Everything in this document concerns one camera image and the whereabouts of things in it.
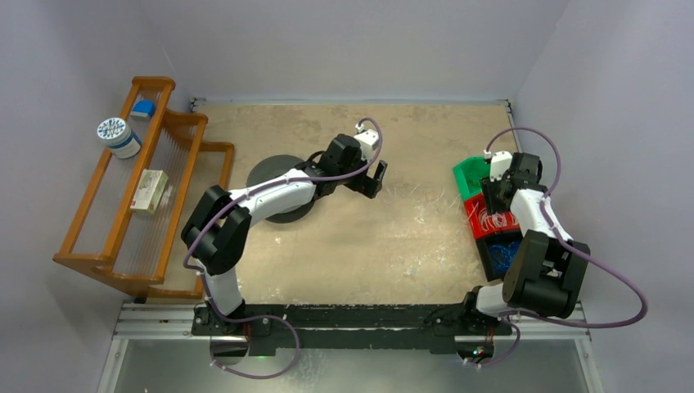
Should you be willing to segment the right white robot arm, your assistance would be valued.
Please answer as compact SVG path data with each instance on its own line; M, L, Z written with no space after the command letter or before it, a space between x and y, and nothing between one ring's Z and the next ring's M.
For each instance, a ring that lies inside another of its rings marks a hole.
M500 284L469 291L459 314L462 327L481 332L511 311L540 317L568 318L579 297L590 250L559 224L549 190L542 185L538 156L509 151L489 152L489 175L480 180L485 206L511 213L520 227L519 248Z

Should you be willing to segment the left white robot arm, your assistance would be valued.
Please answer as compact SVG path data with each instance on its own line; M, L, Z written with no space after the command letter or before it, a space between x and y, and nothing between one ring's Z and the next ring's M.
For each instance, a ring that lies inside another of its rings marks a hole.
M326 150L275 178L230 191L220 186L205 191L182 230L187 247L183 266L200 277L212 324L222 334L235 334L252 321L242 311L245 301L236 272L250 230L275 215L311 205L340 186L374 198L387 168L378 158L381 139L382 133L374 129L340 133Z

